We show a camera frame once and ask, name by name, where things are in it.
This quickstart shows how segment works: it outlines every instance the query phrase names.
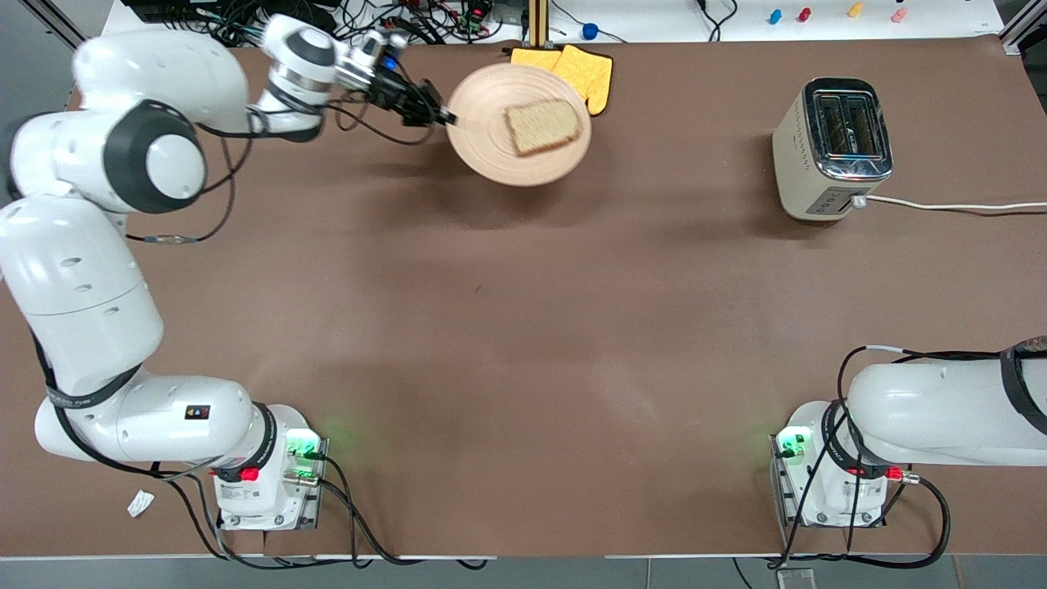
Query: brown tabletop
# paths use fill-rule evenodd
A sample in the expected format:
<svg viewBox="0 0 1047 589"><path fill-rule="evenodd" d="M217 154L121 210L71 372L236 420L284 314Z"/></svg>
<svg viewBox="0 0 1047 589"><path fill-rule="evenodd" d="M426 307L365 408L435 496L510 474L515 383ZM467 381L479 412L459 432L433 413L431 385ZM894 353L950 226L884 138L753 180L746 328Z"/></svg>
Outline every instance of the brown tabletop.
<svg viewBox="0 0 1047 589"><path fill-rule="evenodd" d="M1047 118L995 38L599 49L616 60L609 107L551 185L476 176L443 130L413 148L333 124L257 142L217 237L132 245L166 325L150 370L302 410L396 553L770 553L766 436L832 398L848 350L999 349L1044 332L1042 217L873 203L814 226L777 202L771 133L820 75L876 88L896 165L879 194L1044 200ZM260 89L268 61L239 56ZM406 56L446 94L506 59ZM199 234L223 205L217 192L131 228ZM0 553L202 551L170 490L37 447L43 388L7 294L0 321ZM953 507L951 551L1047 552L1047 471L918 472ZM137 489L158 497L132 521ZM913 490L856 548L926 551L936 517ZM267 535L265 550L348 553L344 522L330 505L319 530ZM842 539L803 530L797 548Z"/></svg>

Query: round wooden board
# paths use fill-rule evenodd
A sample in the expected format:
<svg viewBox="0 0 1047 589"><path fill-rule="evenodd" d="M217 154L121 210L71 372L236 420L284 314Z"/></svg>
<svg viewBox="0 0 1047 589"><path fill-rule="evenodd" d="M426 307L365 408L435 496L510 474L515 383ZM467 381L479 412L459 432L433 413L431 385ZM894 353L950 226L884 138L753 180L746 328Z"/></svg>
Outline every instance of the round wooden board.
<svg viewBox="0 0 1047 589"><path fill-rule="evenodd" d="M506 109L555 98L575 107L581 134L550 151L517 155ZM536 186L562 178L585 156L593 136L588 111L578 92L555 73L528 65L477 69L454 89L447 108L458 116L454 124L447 126L447 135L462 160L478 174L513 186Z"/></svg>

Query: yellow oven mitt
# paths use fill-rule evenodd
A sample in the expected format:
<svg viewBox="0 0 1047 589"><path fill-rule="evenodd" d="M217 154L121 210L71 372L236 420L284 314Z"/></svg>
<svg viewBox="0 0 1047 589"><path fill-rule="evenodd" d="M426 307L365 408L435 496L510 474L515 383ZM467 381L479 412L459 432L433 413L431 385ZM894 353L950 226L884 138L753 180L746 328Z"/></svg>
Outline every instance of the yellow oven mitt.
<svg viewBox="0 0 1047 589"><path fill-rule="evenodd" d="M510 62L533 65L559 75L585 100L586 108L593 116L607 108L610 74L615 67L615 62L610 58L567 45L563 51L513 49Z"/></svg>

